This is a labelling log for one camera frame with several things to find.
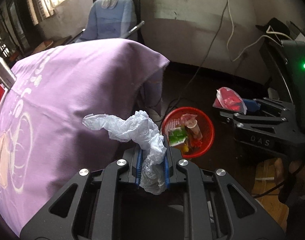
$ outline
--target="white wall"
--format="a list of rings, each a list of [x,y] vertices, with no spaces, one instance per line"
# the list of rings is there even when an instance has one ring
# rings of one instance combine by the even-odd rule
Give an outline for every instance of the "white wall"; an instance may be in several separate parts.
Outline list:
[[[72,37],[85,28],[92,0],[66,0],[55,8],[55,14],[38,24],[46,39]]]
[[[56,8],[56,15],[40,24],[46,38],[76,35],[86,25],[92,0],[67,0]],[[148,47],[175,62],[200,65],[210,41],[217,31],[226,0],[141,0],[142,34]],[[235,58],[246,45],[260,35],[255,24],[265,25],[272,17],[293,21],[305,30],[305,5],[301,0],[230,0],[235,23],[230,57]],[[269,73],[259,48],[252,47],[238,67],[226,50],[231,22],[226,11],[222,28],[213,44],[204,67],[236,73],[264,83]]]

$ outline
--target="red plastic bag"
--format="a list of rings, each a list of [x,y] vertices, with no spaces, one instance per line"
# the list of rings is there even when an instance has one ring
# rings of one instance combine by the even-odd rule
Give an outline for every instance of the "red plastic bag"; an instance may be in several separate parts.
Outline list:
[[[242,98],[234,90],[227,87],[222,87],[217,90],[217,98],[213,105],[232,111],[238,111],[243,114],[246,114],[247,111],[247,107]]]

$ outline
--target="electrical cable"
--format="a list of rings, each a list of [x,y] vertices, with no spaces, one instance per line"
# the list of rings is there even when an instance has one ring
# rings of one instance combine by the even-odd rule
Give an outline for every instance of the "electrical cable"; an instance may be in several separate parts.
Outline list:
[[[230,11],[230,2],[229,0],[227,0],[227,5],[228,5],[228,12],[229,12],[229,17],[230,17],[230,20],[231,20],[231,24],[232,24],[232,31],[231,31],[231,34],[229,36],[229,39],[227,41],[227,44],[226,44],[226,48],[227,48],[227,51],[228,51],[228,56],[229,56],[229,49],[228,49],[228,45],[229,45],[229,42],[233,36],[233,33],[234,33],[234,30],[235,30],[235,27],[234,27],[234,24],[233,24],[233,20],[232,20],[232,16],[231,16],[231,11]]]
[[[219,24],[219,27],[218,27],[218,29],[217,29],[217,32],[215,33],[213,39],[211,40],[210,45],[209,45],[209,47],[208,47],[208,50],[207,50],[207,52],[206,52],[206,55],[204,56],[204,58],[203,58],[201,64],[199,65],[198,69],[196,70],[195,74],[194,74],[193,77],[190,79],[190,81],[185,85],[185,87],[183,88],[183,90],[182,90],[181,93],[179,94],[179,97],[176,98],[177,101],[176,101],[176,103],[171,107],[171,109],[169,110],[169,108],[170,108],[170,104],[169,104],[168,107],[167,107],[167,109],[166,109],[166,111],[165,111],[165,114],[163,115],[163,118],[160,119],[160,120],[158,120],[158,121],[155,121],[155,122],[161,122],[161,123],[160,123],[160,126],[162,125],[163,121],[165,120],[167,114],[169,114],[174,108],[177,107],[179,101],[181,100],[182,94],[183,94],[184,91],[187,89],[187,87],[191,84],[191,82],[195,79],[195,77],[197,76],[199,70],[202,68],[203,64],[205,63],[205,61],[206,61],[206,59],[207,59],[207,57],[208,57],[208,55],[209,55],[209,52],[210,52],[210,50],[211,50],[211,47],[212,47],[212,45],[213,45],[213,43],[214,43],[214,40],[216,39],[216,37],[217,37],[217,35],[218,35],[218,33],[219,33],[220,29],[221,29],[222,21],[223,21],[223,16],[224,16],[224,13],[225,13],[226,8],[227,8],[227,6],[228,6],[228,1],[226,2],[226,5],[225,5],[225,7],[224,7],[224,9],[223,9],[223,11],[222,11],[221,18],[220,18],[220,24]]]
[[[232,62],[235,62],[237,59],[239,59],[241,57],[241,55],[245,52],[246,49],[248,49],[249,47],[255,45],[258,41],[260,41],[263,37],[269,38],[272,41],[274,41],[276,44],[278,44],[280,47],[282,47],[277,41],[275,41],[272,37],[268,36],[268,35],[261,35],[254,43],[246,46],[238,55],[238,57],[236,57],[234,60],[231,60]]]
[[[302,163],[300,164],[299,168],[298,168],[292,175],[293,175],[293,176],[296,176],[296,175],[302,170],[302,168],[304,167],[304,165],[305,165],[305,161],[302,161]],[[260,198],[260,197],[263,197],[263,196],[269,194],[270,192],[273,192],[275,189],[280,188],[280,187],[281,187],[282,185],[284,185],[284,184],[285,184],[285,181],[280,182],[280,183],[279,183],[278,185],[276,185],[275,187],[273,187],[273,188],[267,190],[266,192],[264,192],[264,193],[262,193],[262,194],[255,195],[255,196],[253,196],[253,198]]]
[[[232,38],[232,36],[233,36],[233,34],[234,34],[234,23],[233,23],[233,19],[232,19],[232,16],[231,16],[230,2],[229,2],[229,0],[227,0],[227,4],[228,4],[229,17],[230,17],[230,21],[231,21],[231,24],[232,24],[232,31],[231,31],[230,37],[229,37],[229,39],[228,39],[228,41],[227,41],[227,44],[226,44],[227,51],[228,51],[228,56],[229,56],[229,58],[230,58],[228,45],[229,45],[229,42],[230,42],[230,40],[231,40],[231,38]],[[288,35],[286,35],[286,34],[284,34],[284,33],[270,32],[270,31],[269,31],[270,28],[271,28],[271,26],[269,26],[269,28],[267,29],[267,31],[266,31],[267,34],[278,34],[278,35],[285,36],[285,37],[287,37],[288,39],[292,40],[292,38],[290,38]],[[238,59],[240,58],[240,56],[245,52],[246,49],[248,49],[249,47],[255,45],[255,44],[256,44],[257,42],[259,42],[259,41],[261,40],[261,38],[263,38],[263,37],[269,38],[269,39],[271,39],[272,41],[274,41],[275,43],[277,43],[279,46],[281,46],[281,45],[280,45],[277,41],[275,41],[272,37],[269,37],[268,35],[262,35],[262,36],[260,36],[254,43],[252,43],[252,44],[246,46],[246,47],[241,51],[241,53],[240,53],[234,60],[232,60],[231,58],[230,58],[230,60],[231,60],[232,62],[235,62],[236,60],[238,60]]]

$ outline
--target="purple blanket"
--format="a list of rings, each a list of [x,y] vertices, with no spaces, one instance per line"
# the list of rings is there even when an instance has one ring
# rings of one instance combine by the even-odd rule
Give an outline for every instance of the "purple blanket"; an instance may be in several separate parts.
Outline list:
[[[87,129],[83,117],[127,119],[144,83],[147,94],[156,90],[146,98],[155,105],[168,62],[134,41],[108,39],[56,47],[13,67],[17,81],[0,106],[0,214],[17,235],[79,169],[113,161],[118,142]]]

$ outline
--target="crumpled plastic bag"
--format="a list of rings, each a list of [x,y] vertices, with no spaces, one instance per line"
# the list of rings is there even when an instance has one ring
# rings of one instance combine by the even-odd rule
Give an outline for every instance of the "crumpled plastic bag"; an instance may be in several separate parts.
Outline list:
[[[140,186],[155,195],[166,189],[161,165],[166,152],[164,137],[145,111],[136,111],[127,120],[114,115],[89,114],[83,118],[83,124],[91,130],[106,129],[110,139],[138,143],[144,150]]]

